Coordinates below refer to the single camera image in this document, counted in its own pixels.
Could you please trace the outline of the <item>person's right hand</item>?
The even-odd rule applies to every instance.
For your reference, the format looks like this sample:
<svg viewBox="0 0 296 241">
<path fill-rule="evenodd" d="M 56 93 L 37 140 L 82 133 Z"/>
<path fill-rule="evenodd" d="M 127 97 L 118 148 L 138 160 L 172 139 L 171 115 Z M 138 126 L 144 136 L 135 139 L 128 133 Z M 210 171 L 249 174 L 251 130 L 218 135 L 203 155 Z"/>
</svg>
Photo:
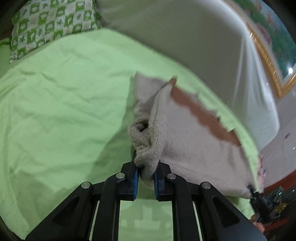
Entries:
<svg viewBox="0 0 296 241">
<path fill-rule="evenodd" d="M 254 214 L 254 215 L 252 215 L 252 217 L 251 217 L 251 219 L 250 219 L 250 221 L 262 232 L 262 233 L 264 233 L 264 231 L 265 231 L 265 227 L 264 227 L 264 225 L 262 224 L 262 223 L 260 223 L 260 222 L 257 222 L 256 221 L 257 220 L 257 215 L 256 214 Z"/>
</svg>

